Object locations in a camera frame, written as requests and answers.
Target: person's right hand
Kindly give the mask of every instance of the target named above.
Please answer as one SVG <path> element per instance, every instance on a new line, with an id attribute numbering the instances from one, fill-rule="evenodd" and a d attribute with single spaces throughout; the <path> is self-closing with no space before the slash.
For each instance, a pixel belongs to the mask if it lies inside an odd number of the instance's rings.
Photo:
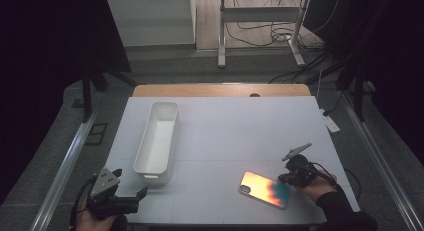
<path id="1" fill-rule="evenodd" d="M 323 170 L 320 170 L 320 172 L 328 176 L 328 174 Z M 337 180 L 337 177 L 334 174 L 331 174 L 331 176 L 334 180 Z M 295 189 L 308 195 L 308 197 L 314 202 L 325 193 L 337 192 L 337 190 L 327 180 L 320 176 L 317 176 L 310 185 L 306 187 L 295 187 Z"/>

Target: colorful phone case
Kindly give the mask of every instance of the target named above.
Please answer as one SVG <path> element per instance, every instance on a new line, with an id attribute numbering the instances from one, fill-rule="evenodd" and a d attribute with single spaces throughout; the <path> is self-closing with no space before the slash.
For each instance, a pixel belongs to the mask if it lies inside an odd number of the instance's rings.
<path id="1" fill-rule="evenodd" d="M 242 194 L 280 209 L 287 208 L 290 189 L 286 184 L 247 171 L 244 173 L 239 190 Z"/>

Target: power strip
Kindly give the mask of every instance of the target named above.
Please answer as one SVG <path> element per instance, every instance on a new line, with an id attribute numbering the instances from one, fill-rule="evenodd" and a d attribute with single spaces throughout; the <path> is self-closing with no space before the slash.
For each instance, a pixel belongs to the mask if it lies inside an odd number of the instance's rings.
<path id="1" fill-rule="evenodd" d="M 330 134 L 337 134 L 338 132 L 340 132 L 339 126 L 337 126 L 337 124 L 333 121 L 333 119 L 331 119 L 329 115 L 327 116 L 322 115 L 322 118 Z"/>

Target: smartphone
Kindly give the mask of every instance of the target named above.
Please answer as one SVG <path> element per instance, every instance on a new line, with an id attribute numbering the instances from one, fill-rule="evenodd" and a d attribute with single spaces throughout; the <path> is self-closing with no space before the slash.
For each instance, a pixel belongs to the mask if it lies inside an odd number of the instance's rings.
<path id="1" fill-rule="evenodd" d="M 286 184 L 253 172 L 245 172 L 240 184 L 240 192 L 280 209 L 286 209 L 290 189 Z"/>

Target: white container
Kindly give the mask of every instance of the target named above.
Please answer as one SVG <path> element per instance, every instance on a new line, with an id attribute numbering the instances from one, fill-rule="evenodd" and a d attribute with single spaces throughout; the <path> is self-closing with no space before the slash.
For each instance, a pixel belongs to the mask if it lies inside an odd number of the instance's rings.
<path id="1" fill-rule="evenodd" d="M 134 162 L 134 171 L 147 184 L 165 184 L 171 178 L 178 134 L 177 119 L 177 103 L 153 103 Z"/>

